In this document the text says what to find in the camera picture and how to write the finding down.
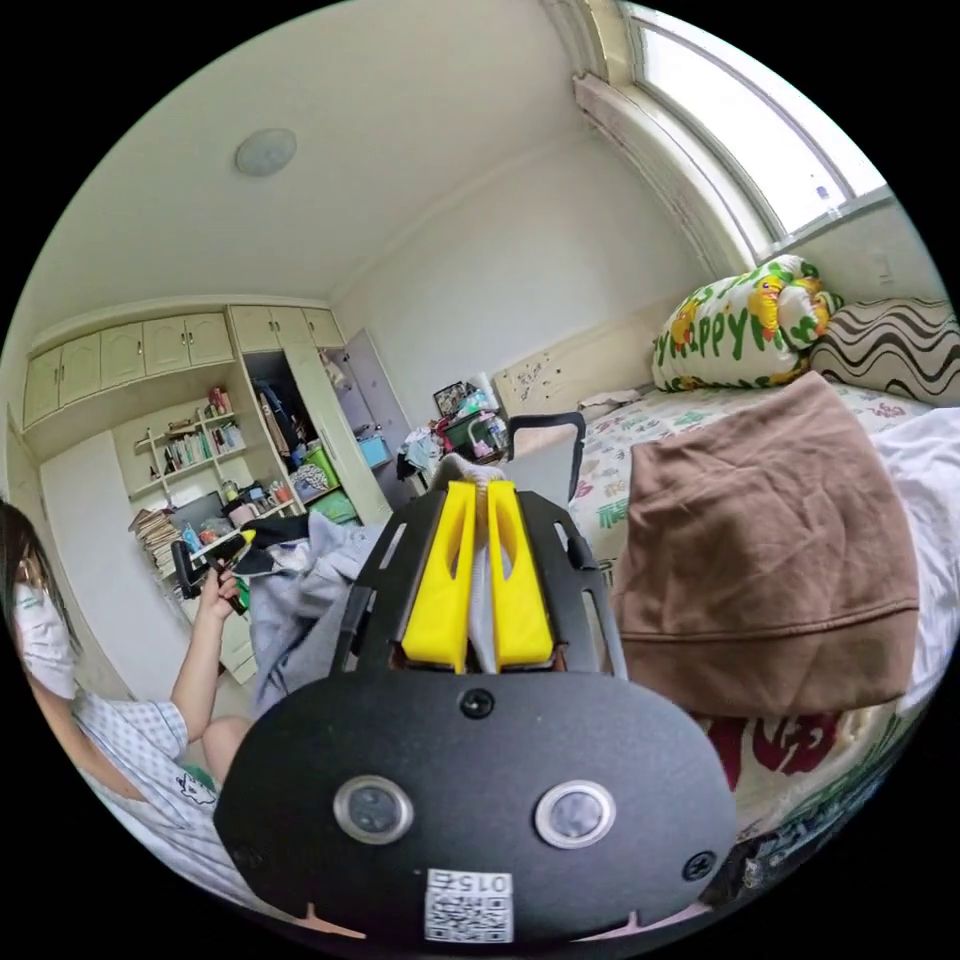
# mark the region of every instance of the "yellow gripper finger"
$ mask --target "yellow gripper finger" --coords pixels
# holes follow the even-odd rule
[[[466,669],[476,504],[472,483],[449,485],[401,643],[414,663],[452,667],[457,673]]]
[[[497,670],[546,663],[553,655],[553,636],[510,481],[494,480],[487,486],[487,511]],[[504,553],[509,574],[504,572]]]

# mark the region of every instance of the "wavy striped pillow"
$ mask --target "wavy striped pillow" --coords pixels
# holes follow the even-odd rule
[[[960,406],[960,326],[948,300],[851,303],[810,351],[827,380]]]

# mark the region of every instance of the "label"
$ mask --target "label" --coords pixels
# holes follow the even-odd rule
[[[423,934],[435,943],[512,943],[513,876],[429,870]]]

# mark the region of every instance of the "window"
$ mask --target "window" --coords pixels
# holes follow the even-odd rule
[[[729,43],[624,3],[635,81],[684,121],[741,185],[774,240],[885,191],[880,172],[819,107]]]

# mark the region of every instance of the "door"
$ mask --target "door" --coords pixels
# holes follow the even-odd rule
[[[303,315],[307,318],[310,335],[318,347],[342,347],[343,337],[337,328],[337,322],[329,310],[313,310],[304,308]]]
[[[104,390],[121,383],[142,380],[146,376],[143,362],[143,324],[126,323],[100,332],[100,386]]]
[[[100,392],[100,334],[64,344],[60,353],[60,406]]]
[[[186,370],[190,349],[183,317],[164,317],[143,324],[143,358],[147,376]]]
[[[312,343],[308,347],[288,347],[284,354],[303,405],[360,520],[365,524],[386,523],[392,512],[390,504],[360,452],[317,348]]]
[[[231,307],[230,315],[241,353],[271,353],[280,349],[268,307]]]
[[[37,536],[50,560],[50,567],[57,587],[63,597],[64,605],[77,641],[83,650],[77,667],[77,683],[107,700],[130,700],[132,696],[113,664],[107,659],[100,644],[90,632],[87,622],[80,612],[80,606],[70,588],[70,581],[60,564],[60,557],[53,540],[53,533],[47,521],[46,505],[40,485],[40,473],[29,451],[14,429],[9,410],[7,411],[7,475],[10,484],[9,501],[24,513],[37,531]]]
[[[233,347],[227,335],[227,321],[222,313],[198,313],[183,318],[187,332],[190,363],[224,363],[233,359]]]
[[[360,392],[370,411],[373,432],[379,433],[387,445],[391,459],[375,472],[387,500],[395,510],[399,509],[410,499],[410,490],[403,480],[397,478],[397,451],[411,430],[380,362],[377,348],[370,339],[370,334],[361,330],[351,337],[343,350],[327,352],[341,366],[354,389]]]
[[[60,408],[60,348],[34,357],[27,366],[23,425],[29,427]]]
[[[271,307],[270,316],[281,347],[312,345],[307,319],[299,307]]]

